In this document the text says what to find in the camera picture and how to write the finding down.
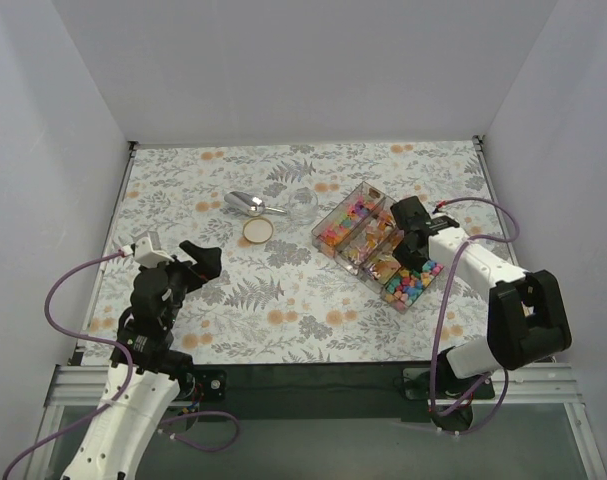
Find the clear divided candy box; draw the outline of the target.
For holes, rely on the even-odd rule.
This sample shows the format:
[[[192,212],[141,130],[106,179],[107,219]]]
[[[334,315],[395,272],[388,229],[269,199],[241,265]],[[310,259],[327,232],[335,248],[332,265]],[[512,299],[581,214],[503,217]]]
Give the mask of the clear divided candy box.
[[[427,260],[408,269],[393,256],[403,239],[391,213],[394,200],[362,182],[312,229],[312,244],[382,301],[406,312],[441,273]]]

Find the clear glass jar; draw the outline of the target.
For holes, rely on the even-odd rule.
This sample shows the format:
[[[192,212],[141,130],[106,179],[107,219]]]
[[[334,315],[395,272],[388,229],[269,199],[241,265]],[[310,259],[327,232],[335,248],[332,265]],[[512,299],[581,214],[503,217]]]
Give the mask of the clear glass jar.
[[[291,221],[295,224],[308,225],[314,222],[318,208],[318,197],[308,187],[299,188],[289,195],[287,210]]]

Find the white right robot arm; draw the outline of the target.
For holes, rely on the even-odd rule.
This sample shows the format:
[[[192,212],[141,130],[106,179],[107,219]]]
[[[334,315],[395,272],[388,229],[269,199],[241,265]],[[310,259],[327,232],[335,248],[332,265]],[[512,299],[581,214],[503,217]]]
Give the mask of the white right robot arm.
[[[418,197],[391,207],[403,238],[393,255],[415,270],[429,261],[445,266],[446,284],[460,278],[488,306],[483,337],[447,350],[435,346],[428,374],[431,397],[462,397],[484,376],[514,371],[567,350],[572,334],[557,278],[531,272],[483,246],[486,235],[469,235],[439,211],[428,212]]]

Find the silver metal scoop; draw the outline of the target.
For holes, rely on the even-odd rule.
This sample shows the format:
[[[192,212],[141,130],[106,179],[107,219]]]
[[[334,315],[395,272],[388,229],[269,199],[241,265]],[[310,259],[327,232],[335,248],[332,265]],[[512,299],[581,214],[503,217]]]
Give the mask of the silver metal scoop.
[[[249,217],[259,217],[264,214],[287,216],[288,211],[280,207],[270,207],[259,197],[240,191],[232,191],[224,195],[224,200],[232,207]]]

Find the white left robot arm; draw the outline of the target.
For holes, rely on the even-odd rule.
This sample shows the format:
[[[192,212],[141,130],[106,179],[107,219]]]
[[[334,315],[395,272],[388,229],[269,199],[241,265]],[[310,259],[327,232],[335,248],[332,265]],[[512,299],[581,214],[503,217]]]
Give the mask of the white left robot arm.
[[[183,241],[180,260],[147,238],[127,248],[139,265],[122,313],[107,379],[65,479],[132,479],[143,453],[176,399],[191,396],[197,381],[190,355],[173,349],[172,329],[185,297],[218,278],[222,251]]]

